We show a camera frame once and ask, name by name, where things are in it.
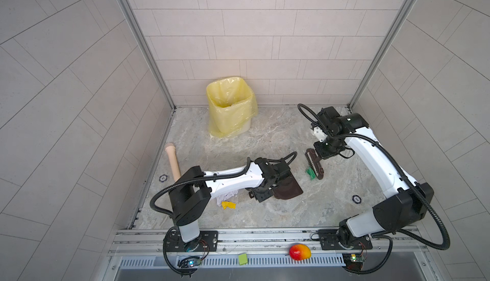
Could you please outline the dark brown dustpan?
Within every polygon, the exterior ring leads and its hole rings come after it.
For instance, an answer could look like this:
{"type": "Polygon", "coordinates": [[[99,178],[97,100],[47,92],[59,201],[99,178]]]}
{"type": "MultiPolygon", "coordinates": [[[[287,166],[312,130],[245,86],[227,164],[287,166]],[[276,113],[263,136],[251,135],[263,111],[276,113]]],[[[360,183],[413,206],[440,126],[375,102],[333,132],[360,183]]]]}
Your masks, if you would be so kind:
{"type": "Polygon", "coordinates": [[[288,200],[303,194],[301,186],[292,174],[280,179],[273,188],[276,199],[288,200]]]}

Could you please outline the brown hand brush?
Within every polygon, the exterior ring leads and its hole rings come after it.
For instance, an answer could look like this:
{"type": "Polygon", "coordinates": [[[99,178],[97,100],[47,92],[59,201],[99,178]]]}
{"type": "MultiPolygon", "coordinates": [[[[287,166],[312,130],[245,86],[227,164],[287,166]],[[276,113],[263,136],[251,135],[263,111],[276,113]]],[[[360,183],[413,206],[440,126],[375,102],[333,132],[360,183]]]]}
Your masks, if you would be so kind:
{"type": "Polygon", "coordinates": [[[316,154],[315,149],[308,148],[305,152],[305,157],[308,162],[308,166],[315,171],[316,179],[322,180],[324,178],[324,169],[320,163],[321,158],[316,154]]]}

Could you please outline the yellow bagged trash bin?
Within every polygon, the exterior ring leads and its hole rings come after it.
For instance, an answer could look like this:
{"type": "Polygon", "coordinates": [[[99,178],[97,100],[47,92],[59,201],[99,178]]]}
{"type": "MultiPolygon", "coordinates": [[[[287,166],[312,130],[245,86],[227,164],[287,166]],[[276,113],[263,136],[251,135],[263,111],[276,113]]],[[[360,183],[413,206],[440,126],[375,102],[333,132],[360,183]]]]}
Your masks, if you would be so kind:
{"type": "Polygon", "coordinates": [[[220,79],[206,88],[209,103],[209,133],[216,138],[233,138],[247,132],[258,114],[256,96],[238,76],[220,79]]]}

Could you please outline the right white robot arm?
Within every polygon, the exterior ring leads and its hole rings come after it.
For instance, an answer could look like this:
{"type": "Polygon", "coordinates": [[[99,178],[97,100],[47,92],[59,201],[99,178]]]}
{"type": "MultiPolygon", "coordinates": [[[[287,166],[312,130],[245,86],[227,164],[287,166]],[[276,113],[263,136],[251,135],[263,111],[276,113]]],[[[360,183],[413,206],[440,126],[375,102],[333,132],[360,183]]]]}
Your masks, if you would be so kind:
{"type": "Polygon", "coordinates": [[[429,184],[419,184],[396,162],[361,115],[341,116],[334,107],[323,108],[318,113],[305,104],[298,104],[297,108],[311,122],[311,132],[317,139],[305,153],[316,178],[321,180],[324,176],[322,160],[343,157],[344,151],[351,151],[364,162],[385,196],[385,200],[372,209],[339,223],[338,240],[343,248],[351,248],[366,235],[402,233],[433,249],[449,249],[449,232],[431,206],[434,190],[429,184]],[[405,230],[426,214],[435,221],[442,236],[441,243],[433,243],[405,230]]]}

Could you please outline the green foam cube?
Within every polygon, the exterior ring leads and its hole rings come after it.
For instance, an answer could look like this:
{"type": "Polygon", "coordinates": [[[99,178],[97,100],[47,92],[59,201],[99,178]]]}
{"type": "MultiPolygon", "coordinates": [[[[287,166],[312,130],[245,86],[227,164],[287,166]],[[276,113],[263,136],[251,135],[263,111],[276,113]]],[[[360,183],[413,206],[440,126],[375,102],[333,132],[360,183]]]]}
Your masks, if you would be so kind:
{"type": "Polygon", "coordinates": [[[238,262],[240,266],[248,264],[248,255],[247,254],[239,254],[238,262]]]}

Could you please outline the beige wooden pestle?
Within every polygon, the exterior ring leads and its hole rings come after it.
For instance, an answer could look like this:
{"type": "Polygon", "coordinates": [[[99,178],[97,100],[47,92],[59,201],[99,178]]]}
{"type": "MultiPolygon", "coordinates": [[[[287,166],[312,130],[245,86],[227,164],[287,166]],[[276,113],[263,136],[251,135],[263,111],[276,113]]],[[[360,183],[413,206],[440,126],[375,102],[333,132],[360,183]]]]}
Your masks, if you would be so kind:
{"type": "Polygon", "coordinates": [[[181,171],[176,155],[176,147],[173,143],[167,143],[165,145],[165,152],[167,153],[168,156],[168,161],[170,164],[170,168],[172,171],[172,175],[174,178],[174,181],[178,181],[181,177],[181,171]]]}

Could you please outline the right circuit board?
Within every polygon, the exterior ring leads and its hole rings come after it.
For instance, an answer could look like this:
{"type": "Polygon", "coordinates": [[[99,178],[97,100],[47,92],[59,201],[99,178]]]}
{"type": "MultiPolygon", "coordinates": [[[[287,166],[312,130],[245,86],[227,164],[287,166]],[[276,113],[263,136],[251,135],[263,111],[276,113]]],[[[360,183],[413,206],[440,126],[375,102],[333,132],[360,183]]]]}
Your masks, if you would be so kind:
{"type": "Polygon", "coordinates": [[[360,272],[363,269],[366,258],[362,254],[342,254],[346,270],[360,272]]]}

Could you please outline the circuit board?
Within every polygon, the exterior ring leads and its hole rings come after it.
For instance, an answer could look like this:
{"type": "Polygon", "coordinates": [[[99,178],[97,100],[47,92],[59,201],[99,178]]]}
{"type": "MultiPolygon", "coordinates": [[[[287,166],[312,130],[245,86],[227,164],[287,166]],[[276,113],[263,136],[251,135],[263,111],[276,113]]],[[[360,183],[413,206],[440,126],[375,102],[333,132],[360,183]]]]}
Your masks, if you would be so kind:
{"type": "Polygon", "coordinates": [[[346,270],[360,272],[363,269],[366,258],[362,254],[342,254],[346,270]]]}
{"type": "Polygon", "coordinates": [[[202,263],[202,258],[198,256],[191,256],[184,259],[179,260],[178,268],[180,269],[192,269],[200,266],[202,263]]]}

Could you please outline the left circuit board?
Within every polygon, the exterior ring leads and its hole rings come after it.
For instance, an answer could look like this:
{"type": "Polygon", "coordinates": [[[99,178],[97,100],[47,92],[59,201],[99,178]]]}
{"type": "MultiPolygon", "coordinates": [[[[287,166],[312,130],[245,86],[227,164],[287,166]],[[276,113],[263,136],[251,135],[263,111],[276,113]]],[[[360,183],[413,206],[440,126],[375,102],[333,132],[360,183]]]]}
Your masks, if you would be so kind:
{"type": "Polygon", "coordinates": [[[192,269],[200,266],[202,263],[202,258],[198,256],[191,256],[184,259],[179,260],[178,268],[180,269],[192,269]]]}

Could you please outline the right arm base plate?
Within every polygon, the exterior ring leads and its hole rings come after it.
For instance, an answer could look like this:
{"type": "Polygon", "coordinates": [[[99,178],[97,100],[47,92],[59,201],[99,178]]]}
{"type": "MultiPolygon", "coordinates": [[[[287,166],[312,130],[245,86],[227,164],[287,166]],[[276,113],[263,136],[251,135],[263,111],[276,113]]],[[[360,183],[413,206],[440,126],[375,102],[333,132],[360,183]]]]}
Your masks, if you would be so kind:
{"type": "Polygon", "coordinates": [[[355,237],[344,228],[318,230],[322,250],[371,250],[373,245],[369,236],[355,237]]]}

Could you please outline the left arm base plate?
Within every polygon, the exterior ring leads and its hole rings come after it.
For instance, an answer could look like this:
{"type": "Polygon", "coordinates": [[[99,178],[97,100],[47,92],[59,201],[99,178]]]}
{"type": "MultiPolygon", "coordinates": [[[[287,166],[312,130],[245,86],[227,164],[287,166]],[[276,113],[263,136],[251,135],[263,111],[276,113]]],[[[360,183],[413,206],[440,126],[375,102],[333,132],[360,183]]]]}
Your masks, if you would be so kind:
{"type": "Polygon", "coordinates": [[[173,229],[164,239],[164,247],[167,252],[215,252],[217,243],[217,231],[201,231],[197,238],[184,242],[180,231],[173,229]]]}

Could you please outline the aluminium rail frame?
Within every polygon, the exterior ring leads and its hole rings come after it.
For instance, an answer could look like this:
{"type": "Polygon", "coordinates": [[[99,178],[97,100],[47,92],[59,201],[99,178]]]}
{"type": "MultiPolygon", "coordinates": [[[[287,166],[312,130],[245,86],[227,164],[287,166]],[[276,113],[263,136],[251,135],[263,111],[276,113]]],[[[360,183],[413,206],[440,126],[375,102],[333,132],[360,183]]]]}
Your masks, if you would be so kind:
{"type": "Polygon", "coordinates": [[[395,234],[370,236],[371,250],[322,250],[318,230],[333,227],[203,229],[217,231],[215,252],[167,252],[165,229],[118,231],[97,280],[441,280],[429,251],[418,241],[395,234]],[[304,244],[311,257],[294,261],[288,254],[304,244]],[[346,270],[342,254],[362,254],[360,272],[346,270]],[[239,254],[248,255],[240,266],[239,254]],[[178,268],[181,259],[198,256],[200,266],[178,268]]]}

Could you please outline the vertical aluminium corner post right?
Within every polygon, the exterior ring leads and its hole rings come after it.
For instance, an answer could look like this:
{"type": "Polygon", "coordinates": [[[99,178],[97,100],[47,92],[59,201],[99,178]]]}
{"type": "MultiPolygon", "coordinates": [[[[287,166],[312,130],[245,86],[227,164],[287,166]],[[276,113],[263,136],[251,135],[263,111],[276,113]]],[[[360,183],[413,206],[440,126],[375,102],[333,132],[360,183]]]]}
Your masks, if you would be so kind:
{"type": "Polygon", "coordinates": [[[389,31],[384,37],[378,51],[375,54],[375,57],[371,61],[370,66],[367,68],[364,77],[362,78],[356,92],[354,93],[352,100],[347,105],[350,111],[353,111],[354,107],[358,103],[359,99],[361,98],[361,95],[367,88],[371,78],[376,73],[376,70],[378,69],[380,63],[382,62],[386,52],[391,47],[394,39],[398,35],[400,29],[402,28],[404,22],[408,18],[408,15],[410,14],[416,2],[417,0],[404,0],[404,2],[402,3],[402,6],[400,7],[397,15],[394,18],[393,23],[389,28],[389,31]]]}

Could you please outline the vertical aluminium corner post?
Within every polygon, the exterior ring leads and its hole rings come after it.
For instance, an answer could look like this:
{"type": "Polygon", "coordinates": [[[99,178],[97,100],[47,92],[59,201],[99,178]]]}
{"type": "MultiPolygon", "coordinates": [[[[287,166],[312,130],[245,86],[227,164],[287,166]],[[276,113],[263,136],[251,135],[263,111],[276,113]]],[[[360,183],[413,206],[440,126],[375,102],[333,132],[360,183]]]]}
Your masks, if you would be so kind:
{"type": "Polygon", "coordinates": [[[378,69],[380,63],[382,62],[386,52],[391,47],[394,39],[398,35],[400,29],[402,28],[404,22],[408,18],[408,15],[410,14],[416,2],[417,0],[404,0],[404,2],[402,3],[402,6],[400,7],[397,15],[394,18],[393,23],[389,28],[389,31],[384,37],[378,51],[375,54],[375,57],[371,61],[370,66],[367,68],[364,77],[362,78],[356,92],[354,93],[352,100],[347,105],[350,111],[353,111],[354,107],[358,103],[359,99],[361,98],[361,95],[367,88],[371,78],[376,73],[376,70],[378,69]]]}
{"type": "Polygon", "coordinates": [[[152,55],[152,52],[149,48],[148,42],[146,41],[144,34],[142,33],[142,30],[137,22],[136,15],[133,12],[133,9],[131,8],[131,5],[128,0],[117,0],[123,15],[126,18],[126,21],[128,23],[128,26],[131,30],[131,33],[134,35],[136,42],[138,43],[140,50],[142,52],[142,55],[147,62],[149,69],[153,73],[154,77],[157,80],[157,83],[159,84],[172,112],[174,113],[176,111],[176,105],[174,101],[172,100],[171,94],[162,78],[161,72],[158,69],[158,66],[156,64],[156,61],[152,55]]]}

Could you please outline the vertical aluminium corner post left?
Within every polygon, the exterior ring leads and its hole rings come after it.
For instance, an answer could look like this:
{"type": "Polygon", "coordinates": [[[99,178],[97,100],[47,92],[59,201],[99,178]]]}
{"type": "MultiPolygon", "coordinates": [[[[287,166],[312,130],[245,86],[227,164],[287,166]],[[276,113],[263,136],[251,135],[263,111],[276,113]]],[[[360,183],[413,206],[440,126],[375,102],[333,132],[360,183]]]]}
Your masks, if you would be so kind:
{"type": "Polygon", "coordinates": [[[137,22],[136,15],[133,12],[133,9],[131,8],[131,5],[128,0],[117,0],[123,15],[126,18],[126,21],[128,23],[128,26],[131,30],[131,33],[134,35],[136,42],[138,43],[140,50],[142,52],[142,55],[147,62],[149,69],[153,73],[154,77],[157,80],[157,83],[159,84],[172,112],[174,113],[176,111],[176,105],[174,101],[172,100],[171,94],[162,78],[161,72],[158,69],[158,66],[156,64],[156,61],[152,55],[152,52],[149,48],[148,42],[146,41],[144,34],[142,33],[142,30],[137,22]]]}

